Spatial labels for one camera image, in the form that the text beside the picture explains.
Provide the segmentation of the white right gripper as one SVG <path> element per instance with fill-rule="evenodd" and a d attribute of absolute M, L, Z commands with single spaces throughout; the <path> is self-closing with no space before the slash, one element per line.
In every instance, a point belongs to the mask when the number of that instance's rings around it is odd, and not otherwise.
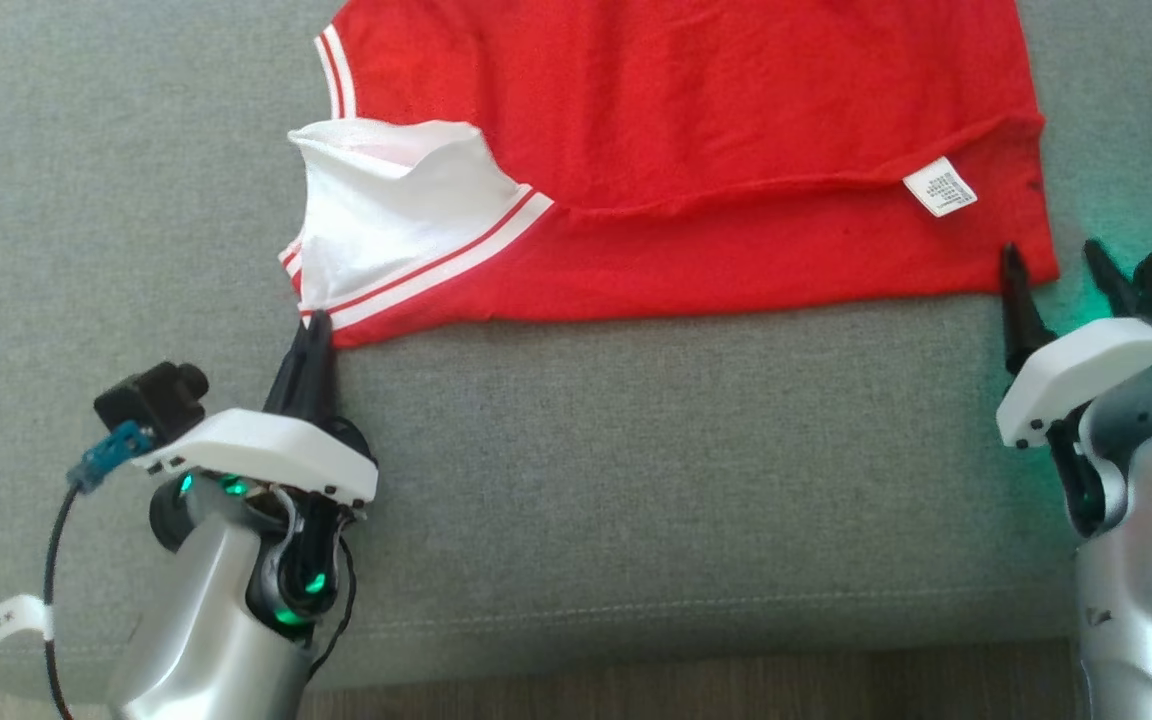
<path fill-rule="evenodd" d="M 1134 278 L 1100 238 L 1084 242 L 1083 258 L 1117 318 L 1096 319 L 1059 338 L 1043 323 L 1018 247 L 1009 243 L 1000 253 L 1005 367 L 1015 376 L 995 414 L 1007 447 L 1046 446 L 1055 420 L 1152 367 L 1152 325 L 1128 318 L 1140 306 Z"/>

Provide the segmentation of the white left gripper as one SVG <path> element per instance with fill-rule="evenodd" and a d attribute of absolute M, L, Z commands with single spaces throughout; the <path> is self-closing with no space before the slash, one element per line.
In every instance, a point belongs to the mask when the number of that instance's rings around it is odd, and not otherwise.
<path fill-rule="evenodd" d="M 192 475 L 185 507 L 194 523 L 300 523 L 314 503 L 355 511 L 376 500 L 378 465 L 314 425 L 338 415 L 332 316 L 298 324 L 262 410 L 209 416 L 177 441 L 132 458 L 151 477 Z"/>

